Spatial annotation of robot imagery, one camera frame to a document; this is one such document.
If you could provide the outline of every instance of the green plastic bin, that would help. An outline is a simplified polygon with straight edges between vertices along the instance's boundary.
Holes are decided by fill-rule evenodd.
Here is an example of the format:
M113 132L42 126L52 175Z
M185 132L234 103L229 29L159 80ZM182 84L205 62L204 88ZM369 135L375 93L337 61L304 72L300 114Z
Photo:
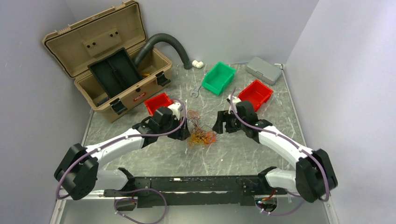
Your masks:
M206 74L202 86L214 94L220 95L233 81L234 75L235 69L219 62Z

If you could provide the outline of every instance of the black hose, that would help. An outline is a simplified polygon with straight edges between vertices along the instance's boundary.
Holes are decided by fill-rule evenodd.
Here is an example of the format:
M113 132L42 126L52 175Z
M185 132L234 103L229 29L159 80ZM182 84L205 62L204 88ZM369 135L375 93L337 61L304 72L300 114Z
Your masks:
M143 61L147 53L153 49L154 45L159 42L166 42L170 44L177 51L180 59L182 59L184 68L192 68L191 61L189 60L187 52L184 50L182 44L175 37L172 37L169 34L156 34L147 40L146 44L140 49L134 58L134 63L137 67L139 67L139 64Z

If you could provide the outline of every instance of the plastic bin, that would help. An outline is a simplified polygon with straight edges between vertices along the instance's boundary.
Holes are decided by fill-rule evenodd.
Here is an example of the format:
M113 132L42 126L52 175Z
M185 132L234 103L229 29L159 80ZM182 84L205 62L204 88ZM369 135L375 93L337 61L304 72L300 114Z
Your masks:
M255 111L258 111L260 106L269 100L273 92L272 89L256 79L240 92L238 98L242 101L249 101L253 105Z
M144 104L146 105L146 108L148 110L148 113L153 116L154 113L158 108L161 106L168 107L173 103L173 100L170 100L169 97L166 95L166 93L161 93L160 95L150 98L146 101L144 101Z
M202 83L202 86L216 95L220 95L234 79L235 69L219 62L210 70Z

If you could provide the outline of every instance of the gray plastic box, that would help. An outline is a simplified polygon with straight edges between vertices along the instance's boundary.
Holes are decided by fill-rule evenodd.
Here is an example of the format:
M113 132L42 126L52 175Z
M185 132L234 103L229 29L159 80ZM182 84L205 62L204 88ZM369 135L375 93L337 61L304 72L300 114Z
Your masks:
M254 57L249 63L247 63L246 71L269 85L275 84L282 75L282 70L280 68L262 60L259 57Z

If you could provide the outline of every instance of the tan toolbox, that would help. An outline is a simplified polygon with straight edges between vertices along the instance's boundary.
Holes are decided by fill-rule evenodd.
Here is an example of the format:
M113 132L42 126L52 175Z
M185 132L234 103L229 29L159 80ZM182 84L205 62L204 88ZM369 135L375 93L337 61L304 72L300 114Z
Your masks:
M88 65L121 48L133 58L145 41L139 4L130 0L50 33L42 42L63 70L75 79L74 84L92 109L113 122L169 85L161 86L157 79L161 76L170 80L172 62L153 48L138 67L139 72L150 75L101 105L108 95Z

